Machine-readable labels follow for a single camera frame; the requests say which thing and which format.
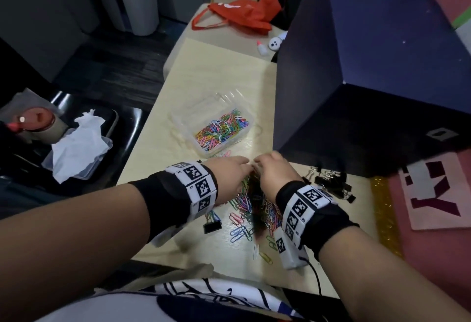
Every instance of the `floor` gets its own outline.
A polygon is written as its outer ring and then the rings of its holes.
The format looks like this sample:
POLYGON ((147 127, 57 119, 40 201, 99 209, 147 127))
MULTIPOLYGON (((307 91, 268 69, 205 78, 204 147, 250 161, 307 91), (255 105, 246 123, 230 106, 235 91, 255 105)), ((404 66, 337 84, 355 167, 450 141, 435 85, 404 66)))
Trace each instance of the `floor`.
POLYGON ((100 26, 54 83, 71 94, 149 112, 163 86, 163 65, 185 27, 162 18, 155 33, 139 37, 100 26))

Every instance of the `plastic container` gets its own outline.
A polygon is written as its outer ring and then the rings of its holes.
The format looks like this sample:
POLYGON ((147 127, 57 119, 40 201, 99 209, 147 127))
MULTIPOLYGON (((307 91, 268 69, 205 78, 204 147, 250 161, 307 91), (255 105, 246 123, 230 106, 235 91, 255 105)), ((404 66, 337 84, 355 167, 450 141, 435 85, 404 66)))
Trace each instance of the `plastic container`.
POLYGON ((180 134, 189 141, 194 150, 202 157, 209 158, 223 149, 236 143, 244 136, 254 125, 254 118, 247 109, 248 103, 238 90, 229 92, 207 93, 202 98, 187 102, 184 105, 172 110, 170 116, 173 123, 180 131, 180 134), (198 143, 195 135, 203 128, 208 126, 211 121, 219 119, 221 116, 231 112, 234 109, 240 111, 240 116, 245 118, 249 125, 239 131, 236 135, 227 141, 219 144, 209 151, 205 151, 198 143))
MULTIPOLYGON (((72 132, 74 132, 75 129, 68 129, 66 132, 65 132, 65 135, 68 135, 72 132)), ((108 145, 108 147, 111 149, 111 147, 113 147, 113 141, 112 139, 108 138, 108 137, 104 137, 104 136, 101 136, 101 138, 103 139, 103 141, 108 145)), ((81 171, 79 174, 73 176, 73 178, 77 178, 77 179, 81 179, 81 180, 88 180, 91 178, 92 174, 95 172, 95 170, 97 169, 98 165, 100 164, 100 162, 102 161, 103 157, 105 156, 105 154, 107 154, 109 151, 105 152, 104 154, 100 155, 100 156, 97 156, 97 158, 95 158, 95 161, 93 161, 91 164, 89 164, 83 171, 81 171)), ((52 151, 46 156, 46 158, 44 159, 44 161, 42 162, 42 166, 45 168, 45 169, 48 169, 50 171, 52 171, 52 151)))

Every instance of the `wooden table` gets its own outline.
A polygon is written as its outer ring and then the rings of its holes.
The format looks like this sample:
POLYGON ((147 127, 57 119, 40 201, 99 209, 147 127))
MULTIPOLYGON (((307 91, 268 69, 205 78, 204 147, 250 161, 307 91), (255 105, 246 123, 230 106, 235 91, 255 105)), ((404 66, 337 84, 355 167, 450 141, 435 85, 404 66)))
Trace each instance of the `wooden table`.
MULTIPOLYGON (((252 159, 270 151, 275 78, 274 63, 186 39, 118 183, 147 177, 183 159, 198 159, 196 152, 174 128, 169 113, 176 105, 200 97, 205 91, 238 89, 251 105, 256 123, 244 140, 230 147, 232 156, 244 155, 252 159)), ((309 170, 308 166, 293 166, 301 175, 306 175, 309 170)), ((340 206, 352 221, 377 239, 369 180, 349 175, 347 182, 353 187, 357 199, 353 204, 341 201, 340 206)), ((259 241, 259 249, 273 260, 272 265, 258 255, 254 259, 255 241, 242 238, 235 243, 230 242, 230 232, 235 228, 228 219, 229 213, 234 212, 231 205, 217 207, 215 212, 221 217, 222 230, 204 235, 203 224, 206 221, 201 217, 161 248, 147 244, 133 259, 177 268, 211 263, 215 271, 224 275, 317 293, 314 272, 309 267, 291 271, 283 269, 278 252, 268 246, 265 236, 259 241)), ((319 274, 323 295, 338 298, 310 250, 309 257, 319 274)))

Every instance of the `right hand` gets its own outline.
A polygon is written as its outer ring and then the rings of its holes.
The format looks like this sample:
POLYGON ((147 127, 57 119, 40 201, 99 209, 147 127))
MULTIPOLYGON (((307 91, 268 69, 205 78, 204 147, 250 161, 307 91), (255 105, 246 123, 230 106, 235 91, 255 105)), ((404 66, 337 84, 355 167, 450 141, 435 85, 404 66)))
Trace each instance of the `right hand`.
POLYGON ((302 181, 299 173, 276 151, 257 156, 254 161, 262 168, 258 170, 261 175, 260 187, 273 203, 276 201, 276 194, 286 183, 302 181))

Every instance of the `navy cardboard box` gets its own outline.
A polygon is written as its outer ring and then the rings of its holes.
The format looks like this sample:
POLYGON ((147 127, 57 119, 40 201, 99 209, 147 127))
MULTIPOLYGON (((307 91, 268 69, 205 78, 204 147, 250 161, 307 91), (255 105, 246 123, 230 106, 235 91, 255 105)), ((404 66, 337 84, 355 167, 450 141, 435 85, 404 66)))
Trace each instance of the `navy cardboard box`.
POLYGON ((471 143, 471 57, 435 0, 302 0, 273 149, 370 177, 471 143))

